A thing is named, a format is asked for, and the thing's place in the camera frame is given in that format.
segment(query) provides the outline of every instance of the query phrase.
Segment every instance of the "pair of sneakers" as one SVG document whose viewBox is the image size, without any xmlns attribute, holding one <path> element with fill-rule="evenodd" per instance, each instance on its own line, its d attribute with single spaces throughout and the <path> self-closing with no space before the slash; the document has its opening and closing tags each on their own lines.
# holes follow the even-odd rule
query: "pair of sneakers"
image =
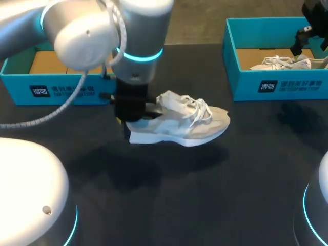
<svg viewBox="0 0 328 246">
<path fill-rule="evenodd" d="M 266 57 L 261 65 L 256 65 L 249 70 L 292 70 L 292 69 L 326 69 L 328 57 L 325 59 L 312 59 L 300 55 L 296 60 L 289 57 Z"/>
<path fill-rule="evenodd" d="M 226 110 L 172 91 L 160 95 L 151 111 L 161 116 L 126 123 L 130 143 L 172 141 L 185 147 L 199 146 L 219 137 L 230 124 Z"/>
</svg>

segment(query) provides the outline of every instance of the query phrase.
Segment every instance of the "glowing blue light ring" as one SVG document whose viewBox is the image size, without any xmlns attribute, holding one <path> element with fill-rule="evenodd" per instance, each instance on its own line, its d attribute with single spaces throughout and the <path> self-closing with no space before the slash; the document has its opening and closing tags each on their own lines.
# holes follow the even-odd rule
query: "glowing blue light ring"
<svg viewBox="0 0 328 246">
<path fill-rule="evenodd" d="M 149 57 L 138 57 L 138 56 L 133 56 L 133 55 L 129 55 L 127 53 L 124 53 L 124 57 L 126 59 L 129 60 L 133 60 L 135 62 L 140 62 L 140 63 L 146 63 L 146 62 L 150 62 L 153 60 L 156 60 L 157 58 L 159 58 L 163 53 L 163 49 L 160 50 L 160 52 L 158 52 L 156 55 L 153 56 L 149 56 Z"/>
<path fill-rule="evenodd" d="M 74 235 L 74 232 L 75 232 L 75 229 L 76 229 L 76 226 L 77 226 L 77 217 L 78 217 L 78 211 L 77 211 L 77 206 L 76 206 L 76 218 L 75 218 L 74 227 L 73 227 L 73 230 L 71 232 L 71 235 L 69 236 L 69 238 L 67 239 L 66 243 L 63 246 L 67 246 L 70 243 L 70 241 L 71 241 L 71 239 Z"/>
<path fill-rule="evenodd" d="M 306 191 L 308 190 L 308 187 L 309 187 L 309 185 L 306 187 L 305 192 L 304 192 L 304 196 L 303 196 L 303 209 L 304 209 L 304 215 L 305 215 L 305 218 L 306 218 L 307 223 L 309 224 L 309 226 L 310 226 L 312 232 L 314 233 L 314 235 L 316 235 L 316 237 L 319 239 L 320 242 L 322 242 L 322 244 L 323 244 L 324 246 L 328 246 L 328 244 L 325 243 L 325 242 L 321 239 L 321 237 L 318 235 L 318 233 L 314 230 L 313 226 L 311 225 L 311 223 L 310 223 L 310 221 L 309 221 L 308 215 L 306 214 L 306 210 L 305 210 L 305 195 L 306 195 Z"/>
</svg>

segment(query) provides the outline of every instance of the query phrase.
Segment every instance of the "shoe tongue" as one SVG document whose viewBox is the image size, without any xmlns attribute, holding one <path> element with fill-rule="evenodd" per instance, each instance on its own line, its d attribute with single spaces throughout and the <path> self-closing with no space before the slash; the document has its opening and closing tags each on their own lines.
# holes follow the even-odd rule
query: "shoe tongue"
<svg viewBox="0 0 328 246">
<path fill-rule="evenodd" d="M 157 98 L 157 103 L 168 110 L 172 110 L 183 115 L 193 114 L 196 110 L 196 103 L 190 103 L 188 99 L 182 98 L 180 95 L 172 91 L 167 91 L 159 96 Z M 209 117 L 208 112 L 204 115 L 204 118 L 207 117 Z"/>
<path fill-rule="evenodd" d="M 306 60 L 306 59 L 308 59 L 308 57 L 306 55 L 299 55 L 296 62 L 300 62 L 301 60 Z"/>
<path fill-rule="evenodd" d="M 293 63 L 293 69 L 306 69 L 306 68 L 311 69 L 311 67 L 312 67 L 311 61 L 308 58 Z"/>
</svg>

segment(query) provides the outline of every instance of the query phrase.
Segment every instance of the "robotic arm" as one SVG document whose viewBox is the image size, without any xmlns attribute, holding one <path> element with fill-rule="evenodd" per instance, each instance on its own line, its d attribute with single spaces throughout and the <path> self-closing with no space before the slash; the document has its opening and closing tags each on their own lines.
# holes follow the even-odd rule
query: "robotic arm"
<svg viewBox="0 0 328 246">
<path fill-rule="evenodd" d="M 85 71 L 104 65 L 113 53 L 116 117 L 138 121 L 148 102 L 148 84 L 163 52 L 174 0 L 0 0 L 0 58 L 49 41 L 68 68 Z M 63 111 L 75 96 L 39 121 L 0 124 L 0 128 L 37 125 Z"/>
<path fill-rule="evenodd" d="M 310 26 L 297 31 L 295 44 L 291 47 L 294 56 L 302 54 L 302 48 L 309 43 L 309 38 L 324 38 L 321 49 L 328 48 L 328 0 L 305 0 L 302 13 Z"/>
</svg>

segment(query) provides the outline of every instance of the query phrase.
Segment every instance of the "black surface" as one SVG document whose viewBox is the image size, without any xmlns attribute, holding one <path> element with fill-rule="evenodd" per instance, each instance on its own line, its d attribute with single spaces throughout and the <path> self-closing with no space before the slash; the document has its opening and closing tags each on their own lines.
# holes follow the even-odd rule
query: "black surface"
<svg viewBox="0 0 328 246">
<path fill-rule="evenodd" d="M 229 110 L 228 130 L 204 146 L 129 145 L 111 106 L 0 134 L 62 160 L 83 246 L 295 245 L 294 208 L 328 150 L 328 102 L 233 102 L 225 73 L 221 45 L 166 46 L 151 85 Z M 56 108 L 15 107 L 3 87 L 0 106 L 6 123 Z"/>
</svg>

